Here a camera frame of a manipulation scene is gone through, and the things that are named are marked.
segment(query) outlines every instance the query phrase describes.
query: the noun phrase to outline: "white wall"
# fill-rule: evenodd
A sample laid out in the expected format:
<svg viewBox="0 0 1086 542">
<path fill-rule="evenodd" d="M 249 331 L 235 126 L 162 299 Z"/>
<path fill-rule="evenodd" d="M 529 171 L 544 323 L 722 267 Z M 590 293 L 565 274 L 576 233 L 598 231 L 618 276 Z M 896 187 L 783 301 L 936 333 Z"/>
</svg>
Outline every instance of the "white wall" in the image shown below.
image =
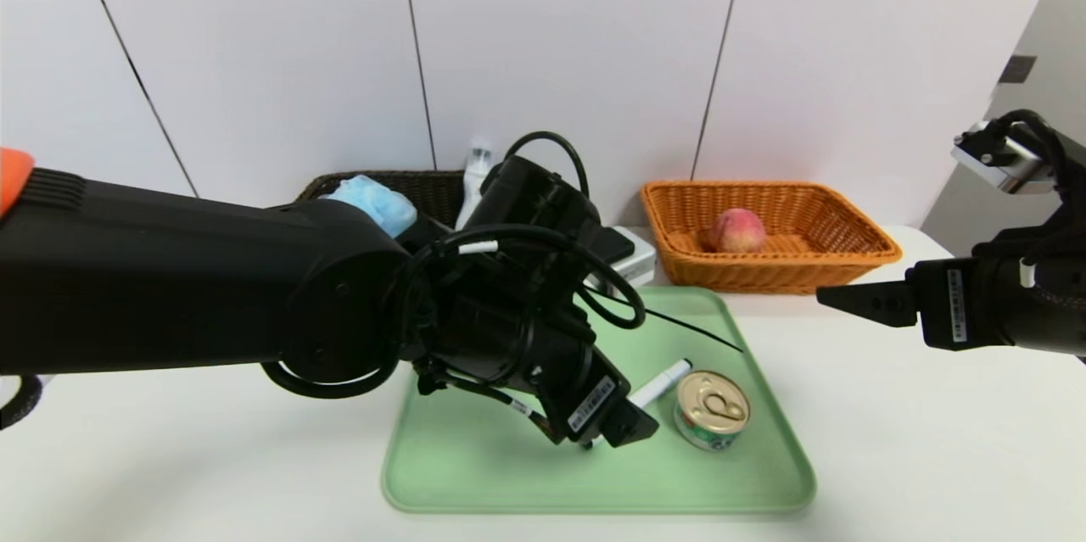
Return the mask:
<svg viewBox="0 0 1086 542">
<path fill-rule="evenodd" d="M 414 0 L 438 166 L 553 129 L 605 223 L 643 217 L 645 181 L 690 178 L 729 1 Z M 576 181 L 557 147 L 523 155 Z"/>
<path fill-rule="evenodd" d="M 105 0 L 201 197 L 433 168 L 407 0 Z"/>
<path fill-rule="evenodd" d="M 1037 0 L 736 0 L 698 179 L 808 179 L 919 225 Z"/>
<path fill-rule="evenodd" d="M 408 0 L 106 0 L 207 198 L 276 204 L 318 174 L 432 154 L 458 167 L 473 134 L 504 150 L 540 128 L 581 148 L 606 220 L 636 217 L 641 182 L 690 175 L 730 0 L 414 1 L 433 151 Z M 815 179 L 919 223 L 1034 2 L 735 0 L 696 177 Z M 20 13 L 42 25 L 20 31 Z M 4 0 L 4 16 L 5 144 L 184 187 L 97 0 Z"/>
<path fill-rule="evenodd" d="M 39 166 L 192 194 L 99 0 L 2 0 L 0 141 Z"/>
<path fill-rule="evenodd" d="M 1037 56 L 1028 79 L 999 85 L 989 117 L 1027 108 L 1061 133 L 1086 144 L 1086 0 L 1040 0 L 1015 52 Z M 1059 206 L 1059 197 L 1011 197 L 969 169 L 958 167 L 932 207 L 924 232 L 956 255 L 1003 228 L 1038 226 Z"/>
</svg>

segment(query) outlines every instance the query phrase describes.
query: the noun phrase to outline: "wicker basket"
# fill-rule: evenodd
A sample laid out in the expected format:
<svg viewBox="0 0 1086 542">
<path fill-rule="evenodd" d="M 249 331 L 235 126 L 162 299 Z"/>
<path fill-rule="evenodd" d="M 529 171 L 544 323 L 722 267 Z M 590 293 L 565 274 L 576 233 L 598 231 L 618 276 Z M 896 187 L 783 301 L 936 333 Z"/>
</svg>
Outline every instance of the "wicker basket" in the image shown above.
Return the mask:
<svg viewBox="0 0 1086 542">
<path fill-rule="evenodd" d="M 340 181 L 365 175 L 374 181 L 399 191 L 419 213 L 453 226 L 464 205 L 464 172 L 350 172 L 315 178 L 298 199 L 315 199 L 334 191 Z"/>
<path fill-rule="evenodd" d="M 837 191 L 801 181 L 655 181 L 641 190 L 660 262 L 677 286 L 810 294 L 896 262 L 901 250 Z M 758 214 L 761 253 L 706 252 L 697 234 L 725 210 Z"/>
</svg>

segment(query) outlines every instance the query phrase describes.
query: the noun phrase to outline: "white bottle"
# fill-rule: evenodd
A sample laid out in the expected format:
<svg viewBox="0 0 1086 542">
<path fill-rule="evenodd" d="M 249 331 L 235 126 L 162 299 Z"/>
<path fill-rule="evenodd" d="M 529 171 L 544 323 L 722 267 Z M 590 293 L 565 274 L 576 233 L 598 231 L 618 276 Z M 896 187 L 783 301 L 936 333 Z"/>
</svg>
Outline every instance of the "white bottle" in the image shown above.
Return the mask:
<svg viewBox="0 0 1086 542">
<path fill-rule="evenodd" d="M 468 152 L 468 162 L 464 166 L 464 206 L 460 207 L 460 215 L 456 218 L 456 229 L 464 228 L 471 217 L 471 213 L 479 205 L 482 199 L 480 188 L 490 172 L 493 153 L 490 142 L 481 137 L 471 138 L 471 150 Z"/>
</svg>

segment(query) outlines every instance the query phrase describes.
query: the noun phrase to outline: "black robotic arm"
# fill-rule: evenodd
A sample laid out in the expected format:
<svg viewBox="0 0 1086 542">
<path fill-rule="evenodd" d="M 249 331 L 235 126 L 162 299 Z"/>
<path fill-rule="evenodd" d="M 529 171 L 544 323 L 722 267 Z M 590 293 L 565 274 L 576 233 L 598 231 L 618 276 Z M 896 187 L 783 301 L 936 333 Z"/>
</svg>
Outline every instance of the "black robotic arm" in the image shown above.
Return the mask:
<svg viewBox="0 0 1086 542">
<path fill-rule="evenodd" d="M 972 256 L 925 261 L 904 281 L 821 288 L 822 304 L 961 351 L 1016 345 L 1086 355 L 1086 149 L 1028 110 L 955 139 L 954 156 L 1010 194 L 1058 191 L 1044 225 L 1002 230 Z"/>
<path fill-rule="evenodd" d="M 399 241 L 337 201 L 258 210 L 36 168 L 0 216 L 0 375 L 261 363 L 288 391 L 329 399 L 407 361 L 424 393 L 536 396 L 544 414 L 529 416 L 555 443 L 647 438 L 657 423 L 626 400 L 573 297 L 624 328 L 644 306 L 588 249 L 595 206 L 514 155 L 520 144 L 465 230 L 424 217 Z M 630 318 L 583 290 L 590 273 Z"/>
</svg>

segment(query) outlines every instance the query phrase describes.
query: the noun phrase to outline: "tin can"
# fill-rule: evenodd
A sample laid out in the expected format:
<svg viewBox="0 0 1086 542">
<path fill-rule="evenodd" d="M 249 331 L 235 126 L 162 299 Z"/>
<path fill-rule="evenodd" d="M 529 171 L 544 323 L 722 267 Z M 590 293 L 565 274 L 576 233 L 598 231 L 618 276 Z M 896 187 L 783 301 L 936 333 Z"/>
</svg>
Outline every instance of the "tin can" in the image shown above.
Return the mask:
<svg viewBox="0 0 1086 542">
<path fill-rule="evenodd" d="M 750 403 L 737 385 L 717 373 L 695 370 L 675 388 L 675 426 L 705 451 L 729 449 L 750 420 Z"/>
</svg>

